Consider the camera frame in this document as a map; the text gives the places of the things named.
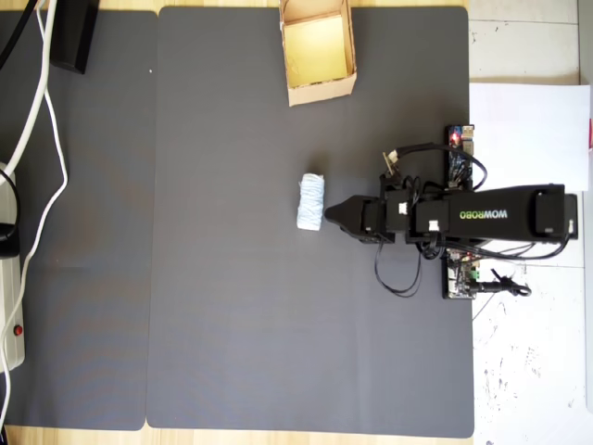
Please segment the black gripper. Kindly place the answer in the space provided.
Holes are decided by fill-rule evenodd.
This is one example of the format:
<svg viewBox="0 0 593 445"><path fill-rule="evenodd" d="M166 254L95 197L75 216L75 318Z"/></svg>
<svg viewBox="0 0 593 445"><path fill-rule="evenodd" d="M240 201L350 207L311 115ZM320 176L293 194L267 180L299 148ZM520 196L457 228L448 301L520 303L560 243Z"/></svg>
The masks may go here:
<svg viewBox="0 0 593 445"><path fill-rule="evenodd" d="M386 205L379 197L352 196L327 208L325 220L340 227L346 235L363 244L394 244L395 235L385 227ZM361 228L362 231L348 228Z"/></svg>

